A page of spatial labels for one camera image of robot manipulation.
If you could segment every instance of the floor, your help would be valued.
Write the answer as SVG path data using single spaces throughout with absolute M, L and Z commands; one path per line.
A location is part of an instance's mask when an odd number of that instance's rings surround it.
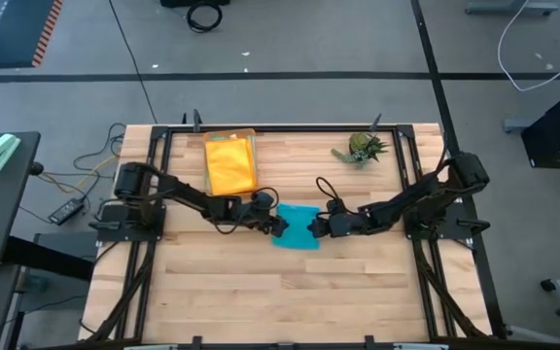
M 194 108 L 206 123 L 370 122 L 378 113 L 387 123 L 441 123 L 409 1 L 233 0 L 221 26 L 203 35 L 190 32 L 183 9 L 164 9 L 158 0 L 113 1 L 160 123 L 179 123 Z M 509 17 L 468 16 L 465 4 L 420 1 L 437 68 L 499 73 L 496 46 Z M 504 42 L 503 61 L 511 72 L 559 70 L 560 11 L 521 18 Z M 304 74 L 248 76 L 261 72 Z M 423 74 L 372 79 L 361 72 Z M 134 73 L 108 1 L 64 1 L 43 65 L 0 70 L 4 80 L 28 82 L 0 83 L 0 132 L 40 131 L 37 159 L 53 172 L 74 171 L 73 158 L 100 150 L 112 123 L 153 122 Z M 229 80 L 213 73 L 238 74 Z M 492 223 L 484 239 L 504 318 L 560 336 L 556 300 L 539 288 L 546 277 L 560 278 L 560 170 L 531 168 L 519 137 L 502 133 L 504 119 L 535 120 L 558 102 L 560 81 L 520 93 L 502 79 L 465 77 L 442 84 L 461 148 L 477 153 L 492 178 L 475 201 L 479 217 Z M 103 173 L 113 171 L 112 164 Z M 101 181 L 92 204 L 110 188 Z M 22 205 L 44 217 L 69 197 L 31 179 Z M 87 230 L 88 221 L 86 215 L 52 227 L 19 212 L 14 233 Z M 80 317 L 76 310 L 36 312 L 21 340 L 73 342 Z

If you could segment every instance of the wooden table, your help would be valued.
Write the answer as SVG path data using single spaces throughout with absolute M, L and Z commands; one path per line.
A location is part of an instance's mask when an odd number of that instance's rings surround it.
M 146 160 L 151 127 L 127 127 L 121 162 Z M 423 167 L 432 171 L 442 150 L 438 125 L 415 124 L 414 129 Z M 348 136 L 258 134 L 260 186 L 279 191 L 281 202 L 322 208 L 328 198 L 316 188 L 317 176 L 325 176 L 350 209 L 399 193 L 390 134 L 380 134 L 390 152 L 362 170 L 330 153 L 331 148 L 344 150 Z M 409 159 L 407 149 L 404 154 Z M 203 162 L 201 134 L 174 137 L 170 174 L 202 190 Z M 202 335 L 205 343 L 363 342 L 366 334 L 376 341 L 428 339 L 411 243 L 402 224 L 373 236 L 324 238 L 319 250 L 299 251 L 275 247 L 258 231 L 221 235 L 193 210 L 166 204 L 144 343 L 191 343 L 194 335 Z M 440 241 L 439 248 L 450 294 L 481 330 L 491 333 L 472 252 L 452 241 Z M 94 270 L 83 320 L 91 329 L 121 295 L 128 251 L 128 243 L 119 244 Z M 129 334 L 137 302 L 131 305 Z M 444 334 L 439 302 L 434 306 Z M 87 336 L 81 330 L 80 338 Z

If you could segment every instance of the table leg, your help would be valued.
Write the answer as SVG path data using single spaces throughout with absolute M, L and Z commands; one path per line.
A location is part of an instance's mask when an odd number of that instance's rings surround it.
M 92 278 L 93 263 L 87 260 L 45 248 L 36 243 L 16 237 L 8 237 L 2 263 L 39 268 L 63 276 L 85 281 Z
M 494 0 L 494 1 L 471 1 L 466 6 L 466 13 L 469 15 L 482 14 L 515 14 L 524 5 L 524 0 Z M 559 10 L 559 5 L 555 3 L 537 3 L 530 1 L 522 15 L 541 15 L 549 16 Z

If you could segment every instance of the mint green stapler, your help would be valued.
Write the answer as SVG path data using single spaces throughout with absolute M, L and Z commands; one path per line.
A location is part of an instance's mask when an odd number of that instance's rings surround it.
M 20 139 L 13 134 L 3 134 L 0 137 L 0 171 L 8 162 L 20 144 Z

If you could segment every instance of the yellow towel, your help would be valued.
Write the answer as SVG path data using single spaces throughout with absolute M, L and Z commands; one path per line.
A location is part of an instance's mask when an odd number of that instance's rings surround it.
M 206 142 L 206 162 L 213 195 L 256 189 L 252 144 L 246 139 Z

